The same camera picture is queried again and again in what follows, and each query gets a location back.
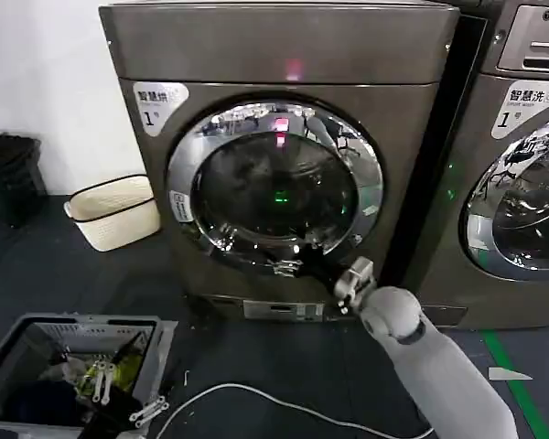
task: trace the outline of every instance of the door glass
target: door glass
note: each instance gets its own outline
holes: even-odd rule
[[[334,150],[281,129],[215,150],[195,175],[191,206],[216,247],[269,264],[293,259],[306,243],[336,246],[356,215],[358,189]]]
[[[549,151],[512,182],[494,216],[492,238],[513,264],[549,270]]]

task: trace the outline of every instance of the white cable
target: white cable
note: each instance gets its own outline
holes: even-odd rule
[[[223,384],[218,384],[216,386],[210,387],[209,389],[206,389],[202,393],[198,393],[197,395],[189,398],[186,402],[183,402],[181,405],[179,405],[175,409],[175,411],[169,416],[169,418],[163,425],[163,428],[161,428],[161,431],[158,432],[158,434],[156,435],[156,439],[161,438],[165,430],[173,422],[173,419],[175,419],[175,417],[180,412],[182,412],[185,408],[187,408],[190,404],[197,401],[199,398],[203,398],[205,395],[212,393],[213,391],[218,391],[219,389],[242,389],[243,391],[251,391],[252,393],[256,393],[257,395],[260,395],[263,398],[266,398],[267,400],[274,402],[275,404],[282,405],[283,407],[288,407],[289,409],[295,409],[301,412],[309,413],[310,415],[316,416],[319,419],[323,419],[328,423],[333,423],[333,424],[339,425],[340,427],[356,428],[366,433],[375,434],[377,436],[383,437],[384,439],[424,439],[425,437],[427,437],[433,432],[433,428],[430,428],[423,434],[420,434],[415,437],[411,437],[411,438],[395,437],[386,433],[377,432],[376,430],[372,430],[372,428],[368,428],[368,427],[365,427],[364,425],[359,425],[357,423],[345,423],[343,421],[336,421],[335,419],[328,418],[325,414],[321,414],[320,412],[316,412],[315,410],[311,410],[306,407],[301,407],[300,405],[292,404],[291,402],[284,402],[284,401],[278,400],[274,396],[271,396],[264,391],[259,391],[258,389],[255,389],[254,387],[251,387],[251,386],[245,386],[243,384],[238,384],[235,382],[224,382]]]

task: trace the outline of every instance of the green light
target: green light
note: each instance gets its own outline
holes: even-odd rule
[[[277,190],[274,193],[274,202],[276,203],[288,203],[289,197],[286,194],[286,190]]]

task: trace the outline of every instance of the green floor tape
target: green floor tape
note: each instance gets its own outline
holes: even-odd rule
[[[482,336],[484,336],[486,346],[492,357],[494,357],[496,365],[501,368],[514,370],[511,359],[504,351],[501,341],[496,337],[496,332],[482,331]],[[507,381],[507,384],[511,389],[512,395],[514,395],[514,399],[518,402],[519,407],[521,407],[522,414],[531,427],[534,437],[536,439],[549,439],[549,427],[543,421],[541,414],[535,407],[523,383],[521,381]]]

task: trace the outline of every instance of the washing machine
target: washing machine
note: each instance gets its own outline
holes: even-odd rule
[[[101,8],[189,301],[341,316],[297,254],[379,273],[458,19],[422,1]]]
[[[403,281],[443,326],[549,325],[549,5],[495,23]]]

